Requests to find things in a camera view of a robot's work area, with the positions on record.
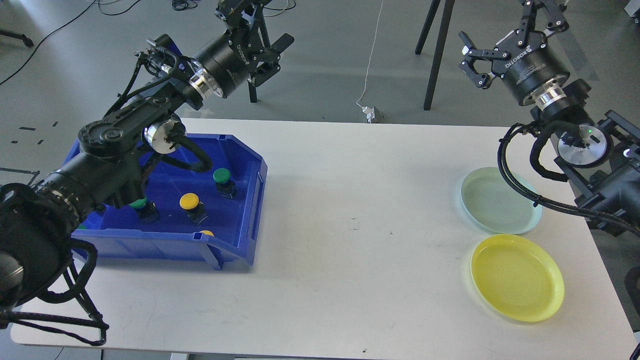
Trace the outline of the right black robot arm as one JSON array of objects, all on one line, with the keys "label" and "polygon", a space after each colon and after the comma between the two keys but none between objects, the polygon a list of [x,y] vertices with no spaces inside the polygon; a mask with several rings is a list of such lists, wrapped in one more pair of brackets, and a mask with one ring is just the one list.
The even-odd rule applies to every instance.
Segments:
[{"label": "right black robot arm", "polygon": [[[520,106],[531,106],[532,122],[515,123],[499,141],[500,175],[535,207],[583,217],[590,229],[613,236],[638,236],[639,128],[615,111],[600,121],[585,111],[590,85],[583,79],[569,82],[569,70],[548,44],[552,35],[569,29],[567,5],[522,0],[521,6],[518,27],[493,48],[477,48],[466,32],[459,33],[464,44],[459,68],[473,84],[487,89],[501,79]],[[574,204],[546,198],[515,178],[506,151],[518,134],[535,137],[529,162],[536,173],[577,187]]]}]

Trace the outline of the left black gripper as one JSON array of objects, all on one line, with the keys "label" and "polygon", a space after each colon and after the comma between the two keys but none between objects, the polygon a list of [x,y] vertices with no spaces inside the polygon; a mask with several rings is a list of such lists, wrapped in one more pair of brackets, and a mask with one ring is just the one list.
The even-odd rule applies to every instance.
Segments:
[{"label": "left black gripper", "polygon": [[228,98],[238,87],[250,83],[260,87],[276,75],[281,66],[282,53],[290,47],[295,38],[284,33],[271,46],[263,48],[250,57],[247,45],[250,28],[255,19],[263,15],[263,10],[271,0],[218,0],[215,16],[226,25],[226,32],[213,39],[191,59],[192,88],[202,97],[215,95]]}]

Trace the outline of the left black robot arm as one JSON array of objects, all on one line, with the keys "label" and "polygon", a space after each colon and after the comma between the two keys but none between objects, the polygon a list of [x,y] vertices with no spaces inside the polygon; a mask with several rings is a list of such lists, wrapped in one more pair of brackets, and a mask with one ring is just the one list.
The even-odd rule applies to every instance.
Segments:
[{"label": "left black robot arm", "polygon": [[79,153],[41,182],[1,187],[1,328],[16,324],[103,346],[109,328],[86,285],[96,247],[73,237],[105,206],[153,210],[146,183],[158,163],[194,173],[213,167],[210,155],[186,135],[175,111],[201,109],[215,95],[227,98],[242,82],[250,95],[281,70],[293,42],[270,43],[267,0],[220,0],[215,16],[226,31],[186,56],[167,35],[137,53],[133,74],[98,121],[78,132]]}]

